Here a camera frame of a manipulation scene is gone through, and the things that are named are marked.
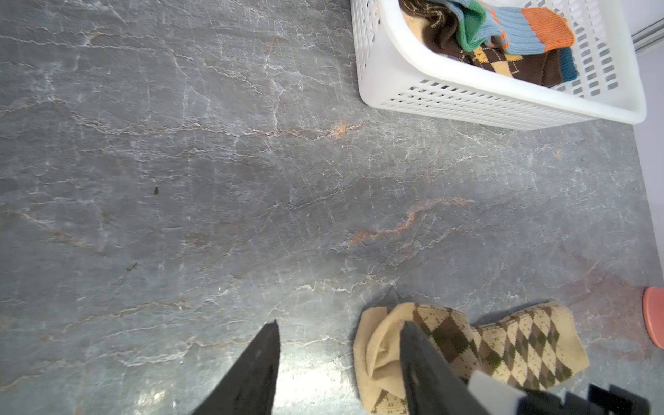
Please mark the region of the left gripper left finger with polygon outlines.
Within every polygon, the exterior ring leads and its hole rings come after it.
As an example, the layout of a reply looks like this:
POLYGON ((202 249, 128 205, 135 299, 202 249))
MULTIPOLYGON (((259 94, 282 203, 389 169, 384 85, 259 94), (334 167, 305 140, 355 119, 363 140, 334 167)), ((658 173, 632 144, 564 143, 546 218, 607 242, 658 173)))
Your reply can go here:
POLYGON ((280 354, 278 323, 266 323, 194 413, 271 414, 280 354))

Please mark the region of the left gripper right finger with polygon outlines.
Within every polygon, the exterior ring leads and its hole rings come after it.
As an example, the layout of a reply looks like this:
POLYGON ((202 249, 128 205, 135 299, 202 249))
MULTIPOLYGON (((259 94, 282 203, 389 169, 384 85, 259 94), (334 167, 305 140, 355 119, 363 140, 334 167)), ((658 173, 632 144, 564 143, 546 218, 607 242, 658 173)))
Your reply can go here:
POLYGON ((399 359, 408 413, 472 415, 488 412, 414 322, 405 323, 400 332, 399 359))

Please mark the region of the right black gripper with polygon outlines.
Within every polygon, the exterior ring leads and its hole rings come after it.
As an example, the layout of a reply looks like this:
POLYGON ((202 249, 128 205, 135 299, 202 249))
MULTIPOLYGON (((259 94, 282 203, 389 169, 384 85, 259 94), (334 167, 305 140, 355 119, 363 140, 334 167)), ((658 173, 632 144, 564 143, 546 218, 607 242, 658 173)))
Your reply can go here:
POLYGON ((615 385, 607 389, 589 385, 585 398, 567 393, 564 399, 540 391, 524 391, 475 372, 470 394, 490 414, 629 414, 649 415, 650 402, 615 385))

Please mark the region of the tan argyle sock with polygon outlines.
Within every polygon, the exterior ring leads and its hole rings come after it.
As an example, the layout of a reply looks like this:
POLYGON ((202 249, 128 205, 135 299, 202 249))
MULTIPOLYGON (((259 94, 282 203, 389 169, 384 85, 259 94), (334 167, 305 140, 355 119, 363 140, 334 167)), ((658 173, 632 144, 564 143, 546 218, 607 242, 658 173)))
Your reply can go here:
POLYGON ((361 404, 371 414, 407 414, 400 362, 400 332, 413 321, 414 304, 369 308, 354 338, 354 372, 361 404))
POLYGON ((590 366, 572 312, 554 301, 476 326, 463 312, 415 304, 413 321, 463 380, 481 372, 512 387, 546 391, 590 366))

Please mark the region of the white plastic perforated basket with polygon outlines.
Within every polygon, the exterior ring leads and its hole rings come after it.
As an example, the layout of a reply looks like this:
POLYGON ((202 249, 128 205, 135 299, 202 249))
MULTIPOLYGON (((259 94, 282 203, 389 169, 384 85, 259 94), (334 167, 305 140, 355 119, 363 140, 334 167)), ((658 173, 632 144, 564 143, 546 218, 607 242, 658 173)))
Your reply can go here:
POLYGON ((647 102, 636 51, 617 1, 517 1, 565 17, 578 77, 536 86, 430 51, 396 1, 351 2, 361 99, 371 107, 532 131, 593 119, 638 125, 647 102))

